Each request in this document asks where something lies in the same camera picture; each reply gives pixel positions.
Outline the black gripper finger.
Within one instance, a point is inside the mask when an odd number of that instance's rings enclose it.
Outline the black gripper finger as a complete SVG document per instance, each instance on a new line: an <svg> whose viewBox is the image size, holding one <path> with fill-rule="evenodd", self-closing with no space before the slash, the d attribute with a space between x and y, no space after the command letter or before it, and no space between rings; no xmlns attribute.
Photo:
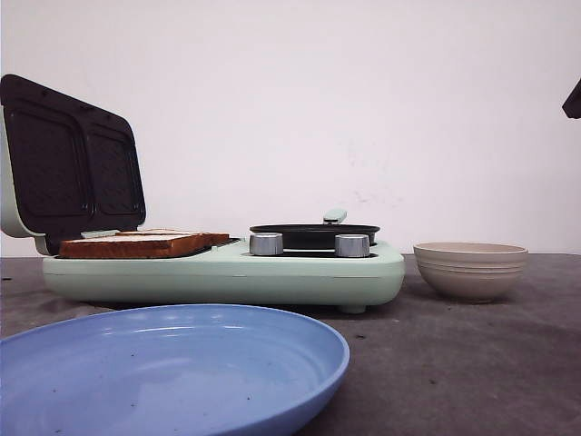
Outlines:
<svg viewBox="0 0 581 436"><path fill-rule="evenodd" d="M570 119L581 118L581 80L577 82L568 98L564 101L562 109Z"/></svg>

